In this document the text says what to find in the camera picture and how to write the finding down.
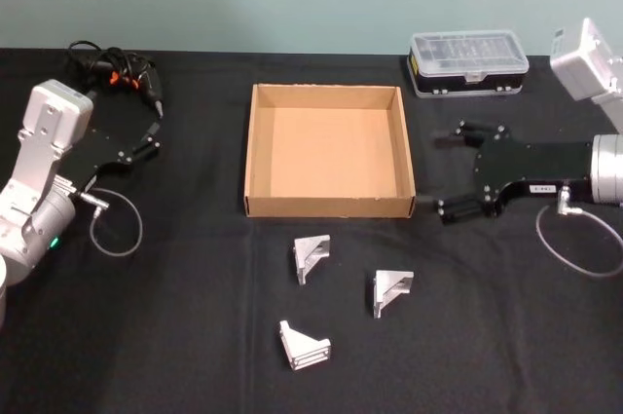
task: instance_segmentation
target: label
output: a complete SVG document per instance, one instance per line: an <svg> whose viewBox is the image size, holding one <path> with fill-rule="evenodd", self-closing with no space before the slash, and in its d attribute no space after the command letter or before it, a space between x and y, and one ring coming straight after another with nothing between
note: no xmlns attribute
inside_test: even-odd
<svg viewBox="0 0 623 414"><path fill-rule="evenodd" d="M418 75L418 63L416 62L416 57L411 54L411 66L413 68L413 74L414 76Z"/></svg>
<svg viewBox="0 0 623 414"><path fill-rule="evenodd" d="M531 185L530 193L556 193L556 185Z"/></svg>

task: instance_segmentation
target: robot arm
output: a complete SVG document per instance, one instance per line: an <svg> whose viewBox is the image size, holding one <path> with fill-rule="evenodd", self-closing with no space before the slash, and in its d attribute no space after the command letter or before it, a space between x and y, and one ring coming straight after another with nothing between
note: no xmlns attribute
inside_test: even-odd
<svg viewBox="0 0 623 414"><path fill-rule="evenodd" d="M18 133L21 144L11 179L0 193L0 326L5 286L22 281L39 263L51 241L75 215L80 194L56 175L62 159L84 135L92 101L55 80L32 90Z"/></svg>
<svg viewBox="0 0 623 414"><path fill-rule="evenodd" d="M575 100L592 98L623 132L623 59L615 56L597 26L585 19L556 32L550 64ZM507 127L461 122L453 136L478 149L473 195L437 202L444 222L475 213L496 216L523 196L623 204L623 134L598 134L577 143L526 143Z"/></svg>

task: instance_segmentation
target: black tablecloth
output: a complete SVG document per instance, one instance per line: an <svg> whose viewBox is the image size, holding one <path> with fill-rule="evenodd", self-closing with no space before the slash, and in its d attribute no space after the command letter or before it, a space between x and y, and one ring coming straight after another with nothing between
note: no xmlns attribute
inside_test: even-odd
<svg viewBox="0 0 623 414"><path fill-rule="evenodd" d="M547 59L531 60L519 95L423 100L403 56L154 56L166 93L162 153L101 183L140 208L142 248L103 256L80 208L61 246L9 291L0 412L623 412L623 281L591 281L548 254L534 231L546 200L452 227L424 205L408 220L243 213L253 83L401 86L418 192L435 197L470 188L473 151L439 150L431 139L460 118L504 123L532 141L612 132L597 106L570 100ZM50 77L67 81L62 62L61 52L0 52L5 180L28 93ZM98 100L92 122L130 143L151 117L116 95ZM623 225L613 208L591 210ZM594 269L621 255L585 219L549 214L544 229ZM331 235L331 257L300 287L289 249L319 234ZM380 320L369 309L376 269L416 276ZM331 360L292 372L280 320L330 338Z"/></svg>

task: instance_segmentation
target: cable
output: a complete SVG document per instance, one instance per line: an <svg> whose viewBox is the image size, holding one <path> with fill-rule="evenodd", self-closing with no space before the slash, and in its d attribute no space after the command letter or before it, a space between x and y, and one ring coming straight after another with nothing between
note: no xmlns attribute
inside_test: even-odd
<svg viewBox="0 0 623 414"><path fill-rule="evenodd" d="M547 243L547 241L545 240L545 237L543 236L543 233L541 231L541 217L543 215L543 213L547 210L547 208L549 208L549 205L546 207L543 207L541 209L541 211L538 212L538 214L536 215L536 234L538 235L538 237L540 238L540 240L543 242L543 244L545 245L545 247L550 251L550 253L552 253L556 258L558 258L560 261L562 261L565 265L569 266L572 270L587 276L589 278L593 278L596 280L602 280L602 279L606 279L606 278L613 278L616 275L618 275L619 273L621 273L623 271L623 259L621 260L621 263L619 264L618 268L612 270L612 271L608 271L605 273L596 273L594 271L589 271L585 268L582 268L580 266L577 266L574 263L571 263L569 260L567 260L566 258L564 258L563 255L561 255L558 251L556 251L550 244ZM592 219L593 221L595 221L597 224L599 224L600 226L602 226L604 229L606 229L611 236L616 239L616 241L618 242L621 250L623 251L623 239L621 238L621 236L608 224L606 223L604 220L600 219L599 217L597 217L595 214L591 214L590 212L584 211L582 210L581 213L577 214L577 215L583 215L588 217L589 219Z"/></svg>
<svg viewBox="0 0 623 414"><path fill-rule="evenodd" d="M96 51L93 58L79 58L76 55L76 48L88 47ZM93 74L97 68L104 67L117 73L121 81L131 82L140 73L145 71L154 62L146 56L140 56L136 52L126 52L119 47L110 47L106 50L100 48L91 41L75 41L67 48L69 59L86 73Z"/></svg>
<svg viewBox="0 0 623 414"><path fill-rule="evenodd" d="M131 207L132 210L134 211L134 214L136 215L136 221L138 223L138 238L136 239L136 244L134 244L134 246L130 248L129 250L122 251L122 252L115 252L115 251L107 250L106 248L101 246L99 242L97 241L97 239L95 238L95 221L97 221L97 218L101 214L94 215L91 221L91 226L89 227L89 236L91 237L91 242L93 242L93 245L95 245L95 247L99 251L101 251L105 255L112 256L113 258L123 258L125 256L132 255L134 252L138 250L138 248L143 242L143 219L140 217L140 212L138 211L138 208L134 205L132 201L130 201L127 197L125 197L121 193L115 192L113 190L108 190L106 188L98 188L98 187L91 188L91 190L94 192L100 192L100 193L106 193L108 195L112 195L126 202L129 205L129 207Z"/></svg>

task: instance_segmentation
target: black cable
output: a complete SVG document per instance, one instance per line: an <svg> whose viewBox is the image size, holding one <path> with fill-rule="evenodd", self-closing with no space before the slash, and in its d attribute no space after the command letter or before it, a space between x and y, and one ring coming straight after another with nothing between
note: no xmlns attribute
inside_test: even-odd
<svg viewBox="0 0 623 414"><path fill-rule="evenodd" d="M76 55L78 47L90 48L96 54L93 57L80 58ZM135 52L126 52L119 47L103 50L94 42L86 40L72 42L67 48L67 55L69 60L88 76L94 75L98 72L97 70L104 68L106 71L116 72L119 78L130 83L148 67L154 66L154 62L146 56L140 56Z"/></svg>

